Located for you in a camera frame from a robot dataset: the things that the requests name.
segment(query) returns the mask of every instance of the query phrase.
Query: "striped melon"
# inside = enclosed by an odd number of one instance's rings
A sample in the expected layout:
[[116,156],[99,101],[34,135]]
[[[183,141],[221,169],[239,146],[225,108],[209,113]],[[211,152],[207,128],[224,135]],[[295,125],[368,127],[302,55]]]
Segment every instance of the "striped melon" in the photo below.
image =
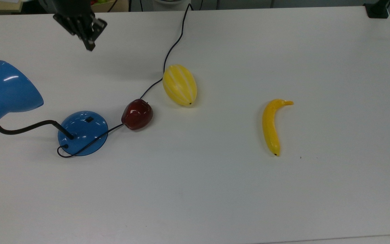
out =
[[162,82],[167,95],[176,103],[189,106],[196,98],[197,88],[193,75],[182,65],[170,65]]

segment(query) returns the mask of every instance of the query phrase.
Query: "lamp shade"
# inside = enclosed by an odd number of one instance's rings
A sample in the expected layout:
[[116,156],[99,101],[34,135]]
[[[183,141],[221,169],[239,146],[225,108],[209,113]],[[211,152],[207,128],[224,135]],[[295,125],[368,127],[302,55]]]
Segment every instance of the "lamp shade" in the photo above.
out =
[[0,60],[0,119],[9,112],[33,110],[43,105],[37,88],[22,72]]

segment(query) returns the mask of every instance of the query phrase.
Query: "robotic arm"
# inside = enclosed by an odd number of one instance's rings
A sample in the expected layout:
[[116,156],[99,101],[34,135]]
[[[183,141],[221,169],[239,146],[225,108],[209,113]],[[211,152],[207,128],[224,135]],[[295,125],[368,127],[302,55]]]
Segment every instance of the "robotic arm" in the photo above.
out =
[[77,35],[85,48],[93,51],[94,41],[107,26],[104,20],[96,19],[90,7],[90,0],[45,0],[56,10],[54,19],[71,35]]

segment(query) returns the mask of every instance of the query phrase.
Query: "lamp base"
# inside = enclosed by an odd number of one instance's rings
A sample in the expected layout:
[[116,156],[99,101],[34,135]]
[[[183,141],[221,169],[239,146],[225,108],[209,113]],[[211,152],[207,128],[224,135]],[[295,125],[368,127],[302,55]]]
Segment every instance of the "lamp base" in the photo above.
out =
[[[92,111],[76,112],[67,117],[61,126],[74,136],[74,139],[71,140],[62,132],[58,132],[59,145],[66,153],[72,155],[108,130],[105,119]],[[85,156],[99,150],[107,137],[108,135],[104,135],[76,156]]]

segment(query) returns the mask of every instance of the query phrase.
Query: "blue desk lamp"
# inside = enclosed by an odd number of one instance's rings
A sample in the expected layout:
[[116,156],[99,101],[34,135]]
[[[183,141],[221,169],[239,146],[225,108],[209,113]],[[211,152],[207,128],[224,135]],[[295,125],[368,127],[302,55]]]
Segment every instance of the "blue desk lamp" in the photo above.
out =
[[[5,61],[0,61],[0,119],[10,112],[33,110],[43,105],[43,98],[36,87],[22,72]],[[58,131],[59,145],[71,155],[85,156],[99,150],[105,143],[108,130],[102,116],[92,111],[79,111],[67,117],[60,125],[45,120],[18,130],[6,130],[0,126],[0,133],[16,135],[42,125],[54,125]],[[92,145],[88,143],[97,139]]]

